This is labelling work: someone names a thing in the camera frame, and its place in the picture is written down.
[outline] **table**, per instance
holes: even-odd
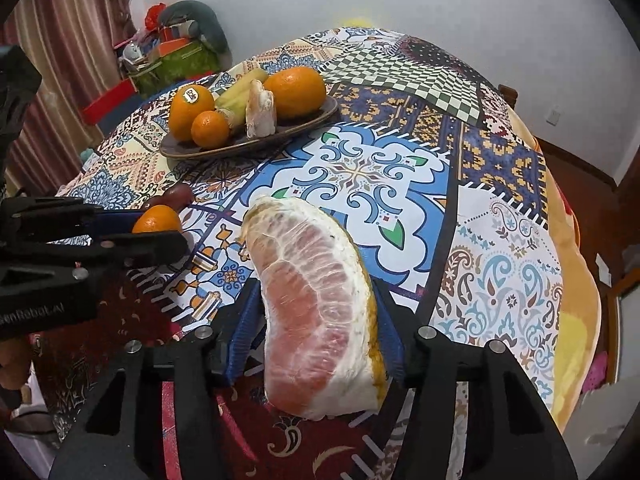
[[[106,292],[96,321],[35,338],[59,432],[124,342],[180,338],[233,301],[253,272],[236,241],[242,216],[265,194],[300,196],[334,216],[396,301],[414,310],[434,305],[431,324],[450,338],[505,342],[564,428],[593,357],[600,304],[574,216],[535,138],[478,72],[427,41],[383,29],[313,34],[199,83],[219,94],[258,66],[273,73],[301,65],[322,74],[339,104],[340,118],[319,130],[253,156],[175,163],[158,153],[174,89],[127,118],[62,190],[129,208],[182,181],[196,201],[181,214],[190,256],[129,271]],[[387,402],[402,409],[391,438],[381,440],[375,428],[386,412],[321,422],[275,413],[265,404],[260,359],[258,348],[245,377],[216,395],[238,478],[284,478],[291,468],[304,478],[390,477],[411,393],[390,391]],[[170,385],[164,394],[171,398]],[[171,406],[165,447],[168,476],[177,478]],[[459,384],[453,477],[465,431]]]

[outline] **wooden floor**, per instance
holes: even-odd
[[[621,208],[608,184],[553,154],[545,154],[545,159],[578,217],[580,252],[596,280],[603,308],[606,308],[604,295],[609,287],[598,279],[596,254],[599,253],[609,266],[612,283],[619,280],[623,275],[622,251],[631,244],[640,243],[640,207],[635,211]],[[604,311],[597,351],[607,348],[607,335],[607,313]]]

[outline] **red bag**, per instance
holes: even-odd
[[[156,30],[158,28],[158,16],[166,8],[165,4],[157,4],[149,7],[146,12],[145,27],[146,30]]]

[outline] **peeled pomelo piece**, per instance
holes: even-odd
[[[350,236],[299,198],[259,198],[241,238],[262,285],[265,394],[319,420],[377,410],[385,395],[371,281]]]

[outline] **banana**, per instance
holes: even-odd
[[[246,104],[249,101],[251,81],[264,83],[269,74],[261,68],[254,68],[233,83],[219,98],[216,99],[216,110],[224,112],[229,120],[229,126],[241,126],[246,120]]]

